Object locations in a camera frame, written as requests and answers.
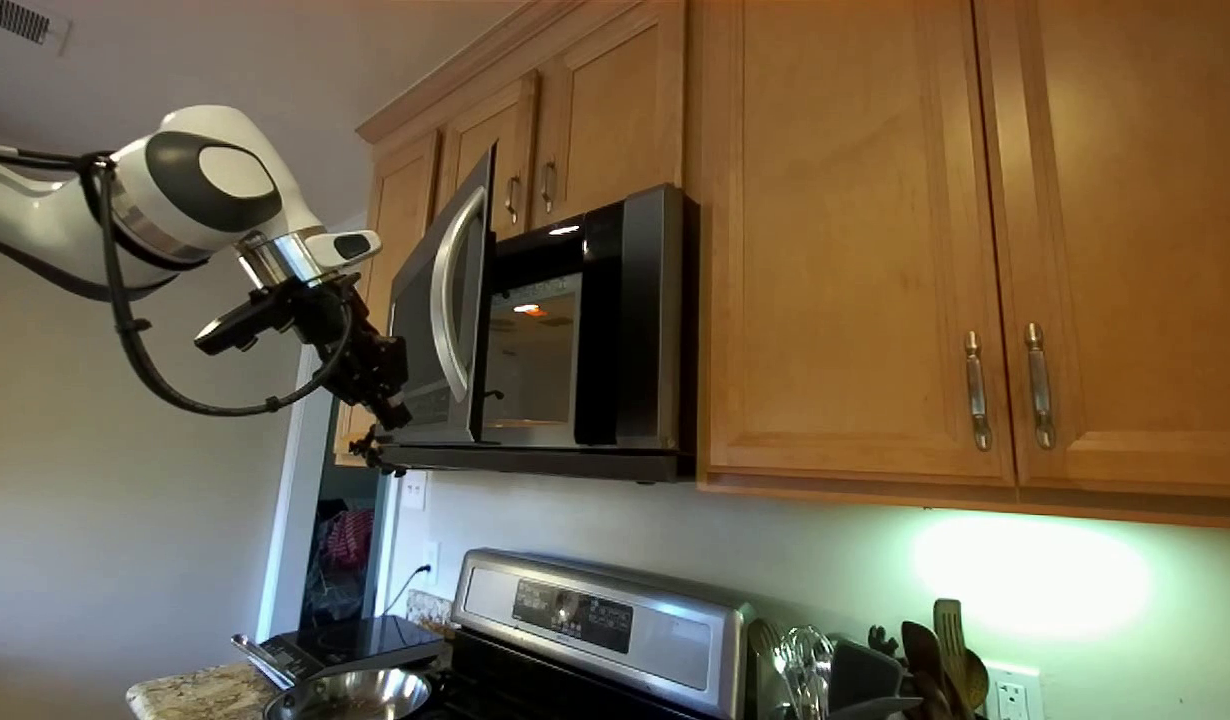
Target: granite countertop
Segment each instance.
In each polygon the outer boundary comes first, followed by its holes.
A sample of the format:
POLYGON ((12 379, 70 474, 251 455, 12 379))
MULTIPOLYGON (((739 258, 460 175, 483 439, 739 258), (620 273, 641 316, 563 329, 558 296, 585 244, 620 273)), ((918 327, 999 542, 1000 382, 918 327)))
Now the granite countertop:
POLYGON ((125 692, 139 720, 255 720, 277 688, 248 662, 150 679, 125 692))

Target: black cable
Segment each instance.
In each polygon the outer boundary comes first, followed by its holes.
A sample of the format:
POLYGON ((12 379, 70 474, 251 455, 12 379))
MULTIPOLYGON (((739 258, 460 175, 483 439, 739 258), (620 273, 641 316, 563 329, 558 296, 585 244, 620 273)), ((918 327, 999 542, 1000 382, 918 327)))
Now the black cable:
POLYGON ((351 337, 353 337, 353 309, 351 309, 346 295, 339 298, 339 310, 344 315, 344 332, 341 334, 339 342, 326 359, 326 363, 322 363, 322 368, 317 373, 314 373, 308 383, 304 383, 303 386, 290 393, 290 395, 284 398, 272 396, 263 401, 262 405, 246 405, 241 407, 207 405, 193 400, 193 398, 182 395, 181 391, 172 388, 166 382, 166 378, 162 378, 162 374, 157 372, 157 367, 153 363, 153 357, 148 353, 148 347, 144 347, 144 341, 139 336, 140 332, 151 329, 153 325, 143 318, 135 319, 135 314, 132 313, 132 302, 125 292, 125 282, 122 279, 121 260, 117 255, 117 240, 113 231, 112 197, 114 164, 112 158, 108 156, 109 154, 107 151, 89 151, 86 155, 75 158, 57 155, 53 151, 18 149, 15 151, 15 155, 0 153, 0 164, 17 165, 17 167, 25 169, 59 170, 59 172, 79 174, 81 177, 81 191, 86 196, 86 201, 91 206, 100 208, 98 229, 100 236, 103 240, 108 300, 113 309, 113 320, 117 322, 117 336, 121 338, 122 350, 125 351, 125 358, 130 362, 132 369, 135 370, 144 386, 153 391, 153 395, 181 410, 187 410, 189 414, 210 415, 216 416, 216 418, 244 418, 244 416, 250 415, 276 414, 282 407, 294 405, 304 398, 312 395, 314 391, 326 384, 327 378, 339 366, 339 361, 344 357, 347 348, 349 348, 351 337), (95 185, 98 185, 98 193, 95 190, 95 185))
POLYGON ((385 607, 385 609, 383 609, 381 615, 386 615, 387 612, 392 609, 392 606, 396 606, 397 601, 401 601, 401 596, 403 596, 406 593, 406 588, 410 587, 410 581, 415 580, 416 575, 418 575, 418 574, 430 574, 432 570, 433 570, 432 565, 419 565, 419 567, 416 567, 415 572, 411 574, 408 578, 406 578, 406 582, 401 583, 401 590, 397 591, 397 593, 395 596, 392 596, 392 602, 387 603, 387 607, 385 607))

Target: frying pan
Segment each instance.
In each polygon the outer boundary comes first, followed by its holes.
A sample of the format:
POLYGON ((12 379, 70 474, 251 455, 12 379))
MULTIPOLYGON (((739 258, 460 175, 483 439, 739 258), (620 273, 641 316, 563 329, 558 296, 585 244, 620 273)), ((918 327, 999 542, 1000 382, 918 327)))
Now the frying pan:
POLYGON ((405 670, 353 670, 300 683, 258 644, 234 635, 234 647, 278 689, 264 720, 395 720, 419 710, 432 694, 422 676, 405 670))

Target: microwave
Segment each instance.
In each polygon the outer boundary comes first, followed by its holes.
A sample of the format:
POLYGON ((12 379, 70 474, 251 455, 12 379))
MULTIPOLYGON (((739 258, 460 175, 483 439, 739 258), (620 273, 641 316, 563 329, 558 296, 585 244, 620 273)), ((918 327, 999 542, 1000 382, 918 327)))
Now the microwave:
POLYGON ((670 183, 496 238, 492 148, 392 283, 411 414, 391 466, 694 474, 697 207, 670 183))

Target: open microwave door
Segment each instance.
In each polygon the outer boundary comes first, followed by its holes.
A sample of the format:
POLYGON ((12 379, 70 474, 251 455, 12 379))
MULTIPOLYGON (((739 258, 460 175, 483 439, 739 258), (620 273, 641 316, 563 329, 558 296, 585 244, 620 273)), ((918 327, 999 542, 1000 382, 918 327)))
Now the open microwave door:
POLYGON ((392 281, 387 331, 406 340, 410 378, 401 391, 413 416, 387 433, 392 442, 446 446, 481 434, 493 177, 494 146, 438 210, 392 281))

